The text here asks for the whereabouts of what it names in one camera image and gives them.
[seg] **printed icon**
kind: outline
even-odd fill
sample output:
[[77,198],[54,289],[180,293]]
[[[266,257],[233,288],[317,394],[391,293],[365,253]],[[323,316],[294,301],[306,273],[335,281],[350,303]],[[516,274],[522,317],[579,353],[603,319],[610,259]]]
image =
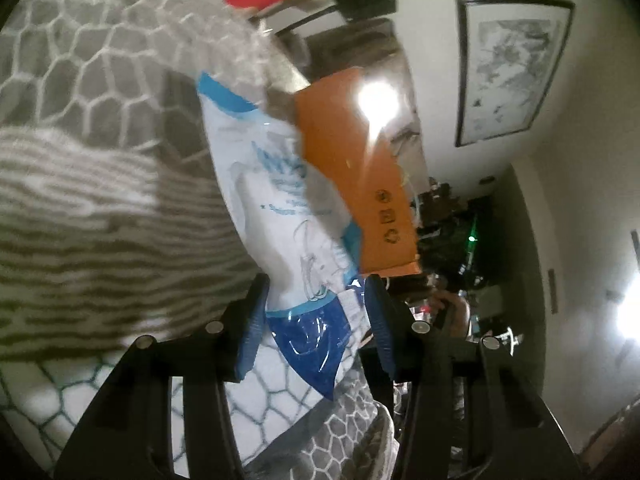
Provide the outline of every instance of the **printed icon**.
[[398,229],[388,229],[385,233],[385,242],[388,244],[397,244],[400,239]]
[[396,221],[396,212],[393,209],[383,209],[378,212],[381,224],[391,224]]
[[391,202],[391,193],[386,189],[379,189],[376,191],[376,200],[378,200],[378,202],[382,202],[383,204],[387,204]]

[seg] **framed picture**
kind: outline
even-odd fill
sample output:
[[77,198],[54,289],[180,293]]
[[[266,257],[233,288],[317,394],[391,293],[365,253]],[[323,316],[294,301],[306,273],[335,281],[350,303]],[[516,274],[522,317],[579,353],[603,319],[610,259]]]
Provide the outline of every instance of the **framed picture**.
[[456,146],[528,130],[569,35],[568,0],[457,0]]

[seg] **person's hand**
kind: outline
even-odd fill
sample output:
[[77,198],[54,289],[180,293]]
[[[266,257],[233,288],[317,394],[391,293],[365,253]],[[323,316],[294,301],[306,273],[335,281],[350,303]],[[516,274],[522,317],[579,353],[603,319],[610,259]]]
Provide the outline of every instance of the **person's hand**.
[[469,331],[469,304],[459,295],[448,290],[436,290],[429,299],[429,306],[434,310],[434,315],[446,308],[446,302],[450,303],[455,311],[451,323],[451,337],[466,337]]

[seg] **wet wipes package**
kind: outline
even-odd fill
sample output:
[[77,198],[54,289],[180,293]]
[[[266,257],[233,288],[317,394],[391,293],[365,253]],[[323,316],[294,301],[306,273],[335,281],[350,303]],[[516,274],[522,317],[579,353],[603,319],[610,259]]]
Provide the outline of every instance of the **wet wipes package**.
[[300,133],[203,74],[216,176],[242,243],[270,277],[266,320],[291,367],[327,398],[362,326],[360,229],[300,153]]

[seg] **white and blue plastic bag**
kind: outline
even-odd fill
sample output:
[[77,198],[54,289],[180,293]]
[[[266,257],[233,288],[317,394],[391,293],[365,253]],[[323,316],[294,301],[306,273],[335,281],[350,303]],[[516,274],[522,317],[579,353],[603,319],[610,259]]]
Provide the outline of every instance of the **white and blue plastic bag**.
[[291,367],[332,399],[364,316],[360,229],[334,184],[300,157],[300,133],[203,74],[198,93],[220,190],[271,280],[266,319]]

